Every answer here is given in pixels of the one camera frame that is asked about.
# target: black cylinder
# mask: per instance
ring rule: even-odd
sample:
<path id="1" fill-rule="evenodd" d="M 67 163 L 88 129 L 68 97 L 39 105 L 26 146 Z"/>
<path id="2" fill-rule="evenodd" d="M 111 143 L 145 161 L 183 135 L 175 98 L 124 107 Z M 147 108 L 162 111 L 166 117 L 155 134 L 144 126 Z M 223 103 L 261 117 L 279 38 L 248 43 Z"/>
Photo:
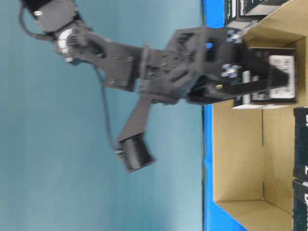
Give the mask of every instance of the black cylinder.
<path id="1" fill-rule="evenodd" d="M 148 153 L 142 137 L 143 134 L 139 134 L 121 142 L 123 160 L 129 172 L 148 166 L 155 161 Z"/>

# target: white label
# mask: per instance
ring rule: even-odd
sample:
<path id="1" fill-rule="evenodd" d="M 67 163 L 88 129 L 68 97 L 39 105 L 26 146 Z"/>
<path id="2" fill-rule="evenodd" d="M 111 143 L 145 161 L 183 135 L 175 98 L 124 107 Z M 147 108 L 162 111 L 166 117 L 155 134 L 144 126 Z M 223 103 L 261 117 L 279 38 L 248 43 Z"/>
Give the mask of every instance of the white label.
<path id="1" fill-rule="evenodd" d="M 236 16 L 236 0 L 232 0 L 232 18 Z"/>
<path id="2" fill-rule="evenodd" d="M 286 87 L 276 88 L 269 91 L 272 99 L 292 99 L 295 98 L 295 61 L 293 56 L 272 55 L 269 63 L 279 70 L 289 74 L 289 83 Z"/>

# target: screw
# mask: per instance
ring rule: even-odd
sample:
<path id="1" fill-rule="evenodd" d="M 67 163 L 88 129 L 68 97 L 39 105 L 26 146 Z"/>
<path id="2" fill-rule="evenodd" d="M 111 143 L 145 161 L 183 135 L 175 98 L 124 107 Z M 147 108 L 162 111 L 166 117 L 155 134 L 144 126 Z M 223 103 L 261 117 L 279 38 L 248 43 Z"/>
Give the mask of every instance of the screw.
<path id="1" fill-rule="evenodd" d="M 126 61 L 127 62 L 133 62 L 134 61 L 134 57 L 133 56 L 127 57 Z"/>
<path id="2" fill-rule="evenodd" d="M 151 71 L 149 72 L 148 76 L 154 76 L 155 75 L 155 72 L 154 71 Z"/>
<path id="3" fill-rule="evenodd" d="M 111 80 L 110 80 L 110 84 L 115 84 L 116 83 L 116 79 L 115 78 L 112 78 Z"/>
<path id="4" fill-rule="evenodd" d="M 41 16 L 43 14 L 42 11 L 34 11 L 33 13 L 35 16 Z"/>
<path id="5" fill-rule="evenodd" d="M 217 90 L 221 90 L 222 88 L 223 88 L 223 86 L 222 86 L 221 84 L 216 85 L 216 89 L 217 89 Z"/>
<path id="6" fill-rule="evenodd" d="M 123 87 L 128 86 L 128 84 L 129 84 L 129 82 L 128 82 L 128 81 L 123 81 L 123 82 L 122 82 L 122 86 L 123 86 Z"/>
<path id="7" fill-rule="evenodd" d="M 73 58 L 72 57 L 65 58 L 65 61 L 66 62 L 71 62 L 71 61 L 73 61 Z"/>
<path id="8" fill-rule="evenodd" d="M 121 54 L 116 54 L 116 55 L 115 55 L 115 58 L 116 58 L 116 59 L 121 59 L 122 56 L 121 56 Z"/>

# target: cardboard flap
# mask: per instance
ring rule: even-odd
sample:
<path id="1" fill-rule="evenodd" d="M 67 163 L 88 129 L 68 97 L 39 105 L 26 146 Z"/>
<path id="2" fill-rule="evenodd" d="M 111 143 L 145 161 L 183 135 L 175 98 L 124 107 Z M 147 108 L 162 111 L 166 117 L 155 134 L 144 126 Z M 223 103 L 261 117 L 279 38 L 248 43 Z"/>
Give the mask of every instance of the cardboard flap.
<path id="1" fill-rule="evenodd" d="M 261 110 L 234 110 L 233 101 L 214 105 L 214 200 L 263 197 Z"/>
<path id="2" fill-rule="evenodd" d="M 291 0 L 263 19 L 245 36 L 250 46 L 283 47 L 308 36 L 307 0 Z"/>
<path id="3" fill-rule="evenodd" d="M 290 231 L 292 215 L 266 201 L 218 202 L 218 205 L 250 231 Z"/>

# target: open cardboard box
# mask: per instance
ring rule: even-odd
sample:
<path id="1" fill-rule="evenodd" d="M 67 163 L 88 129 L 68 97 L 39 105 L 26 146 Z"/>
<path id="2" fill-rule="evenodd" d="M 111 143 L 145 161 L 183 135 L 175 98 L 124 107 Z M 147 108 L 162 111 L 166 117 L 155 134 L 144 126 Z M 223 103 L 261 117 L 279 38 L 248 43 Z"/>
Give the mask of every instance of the open cardboard box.
<path id="1" fill-rule="evenodd" d="M 250 231 L 292 230 L 295 119 L 308 106 L 308 0 L 291 0 L 251 29 L 254 47 L 296 47 L 298 102 L 275 110 L 213 109 L 214 200 Z"/>

